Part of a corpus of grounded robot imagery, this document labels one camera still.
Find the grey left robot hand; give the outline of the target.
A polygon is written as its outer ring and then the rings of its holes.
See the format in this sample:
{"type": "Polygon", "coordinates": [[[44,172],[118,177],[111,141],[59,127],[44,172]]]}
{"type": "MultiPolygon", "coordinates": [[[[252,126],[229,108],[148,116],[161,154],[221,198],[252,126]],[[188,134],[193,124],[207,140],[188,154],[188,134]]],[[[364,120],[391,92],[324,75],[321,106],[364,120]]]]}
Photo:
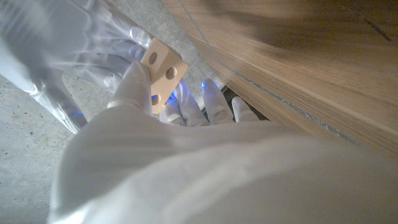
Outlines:
{"type": "Polygon", "coordinates": [[[149,76],[126,70],[64,149],[49,223],[396,223],[397,163],[261,121],[206,118],[191,98],[151,115],[149,76]]]}

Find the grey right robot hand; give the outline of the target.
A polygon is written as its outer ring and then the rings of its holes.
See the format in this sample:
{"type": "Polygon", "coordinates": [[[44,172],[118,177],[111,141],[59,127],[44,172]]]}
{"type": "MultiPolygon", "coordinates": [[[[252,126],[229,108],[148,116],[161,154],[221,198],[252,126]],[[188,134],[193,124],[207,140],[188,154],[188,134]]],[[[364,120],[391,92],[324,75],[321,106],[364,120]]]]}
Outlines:
{"type": "Polygon", "coordinates": [[[1,75],[73,133],[86,118],[62,75],[114,92],[152,39],[107,1],[1,0],[1,75]]]}

